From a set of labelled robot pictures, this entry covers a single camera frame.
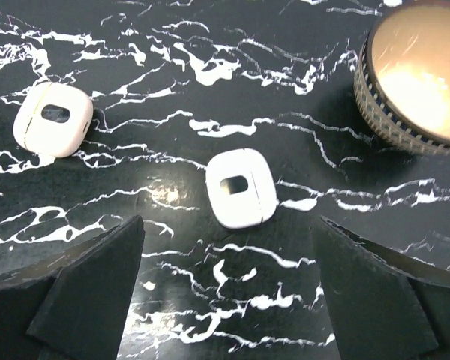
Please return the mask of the white earbud charging case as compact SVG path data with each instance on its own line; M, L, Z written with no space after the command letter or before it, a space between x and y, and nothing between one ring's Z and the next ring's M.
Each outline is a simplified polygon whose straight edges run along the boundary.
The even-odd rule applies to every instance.
M205 184L214 216L227 229L263 224L278 206L270 167L252 148L215 155L206 167Z

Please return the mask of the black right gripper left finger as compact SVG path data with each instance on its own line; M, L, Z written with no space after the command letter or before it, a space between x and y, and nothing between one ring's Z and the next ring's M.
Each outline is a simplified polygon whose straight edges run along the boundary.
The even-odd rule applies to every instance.
M115 359L144 237L134 216L0 274L0 359Z

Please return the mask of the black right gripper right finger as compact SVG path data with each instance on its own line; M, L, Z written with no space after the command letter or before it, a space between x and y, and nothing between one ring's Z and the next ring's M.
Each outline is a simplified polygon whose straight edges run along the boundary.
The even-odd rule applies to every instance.
M450 359L450 271L326 217L310 237L342 359Z

